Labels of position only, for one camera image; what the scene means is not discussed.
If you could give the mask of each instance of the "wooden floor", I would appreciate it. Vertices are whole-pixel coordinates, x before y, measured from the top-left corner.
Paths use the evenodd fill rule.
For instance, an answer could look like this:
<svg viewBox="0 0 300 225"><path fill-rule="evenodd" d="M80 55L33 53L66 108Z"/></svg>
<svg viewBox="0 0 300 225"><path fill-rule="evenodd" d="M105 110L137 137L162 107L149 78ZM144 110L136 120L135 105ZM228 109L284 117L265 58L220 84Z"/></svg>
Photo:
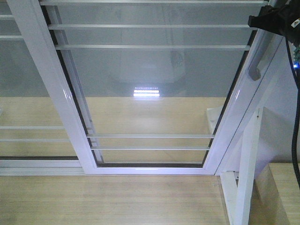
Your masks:
<svg viewBox="0 0 300 225"><path fill-rule="evenodd" d="M228 225L216 176L0 178L1 225Z"/></svg>
<svg viewBox="0 0 300 225"><path fill-rule="evenodd" d="M291 163L268 164L256 186L270 225L300 224L300 191Z"/></svg>

